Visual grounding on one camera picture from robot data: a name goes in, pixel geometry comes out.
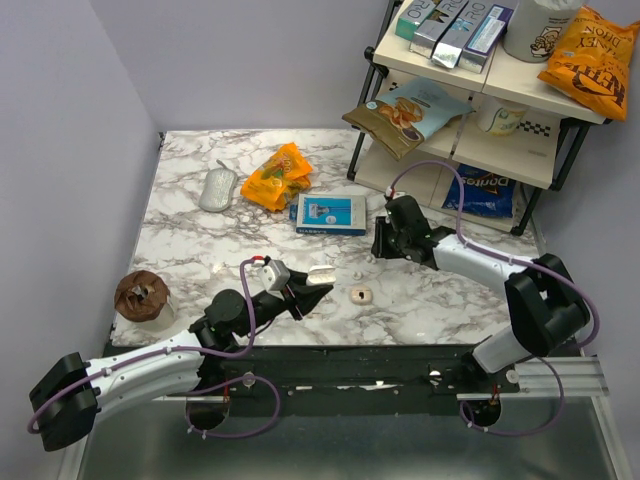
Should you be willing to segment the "white earbud charging case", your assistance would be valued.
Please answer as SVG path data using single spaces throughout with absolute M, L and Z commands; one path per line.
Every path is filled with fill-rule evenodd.
M 308 286 L 334 285 L 336 282 L 335 268 L 330 265 L 316 265 L 309 268 L 306 278 Z

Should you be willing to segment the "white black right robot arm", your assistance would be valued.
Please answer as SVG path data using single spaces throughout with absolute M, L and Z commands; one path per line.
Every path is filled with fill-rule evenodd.
M 544 357 L 587 325 L 591 314 L 564 263 L 552 254 L 512 256 L 461 238 L 460 232 L 431 227 L 411 196 L 390 200 L 375 220 L 371 253 L 379 259 L 407 259 L 432 270 L 461 275 L 506 301 L 510 325 L 465 354 L 460 379 L 480 392 L 498 371 L 530 357 Z

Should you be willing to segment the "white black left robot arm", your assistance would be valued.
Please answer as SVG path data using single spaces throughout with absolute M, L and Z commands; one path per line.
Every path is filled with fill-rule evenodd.
M 227 374 L 223 360 L 238 360 L 253 349 L 257 330 L 279 315 L 301 320 L 333 289 L 336 277 L 298 272 L 278 261 L 257 269 L 264 289 L 217 293 L 188 329 L 154 345 L 92 360 L 79 353 L 60 358 L 29 394 L 33 415 L 27 430 L 56 451 L 86 437 L 97 421 L 163 396 L 204 396 L 242 383 L 275 391 L 266 378 L 248 371 Z

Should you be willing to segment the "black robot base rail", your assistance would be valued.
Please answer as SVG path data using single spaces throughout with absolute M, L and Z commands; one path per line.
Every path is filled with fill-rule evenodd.
M 516 393 L 501 369 L 481 372 L 467 345 L 264 346 L 239 359 L 208 356 L 196 395 L 226 393 L 230 413 L 282 416 L 454 415 L 458 396 Z

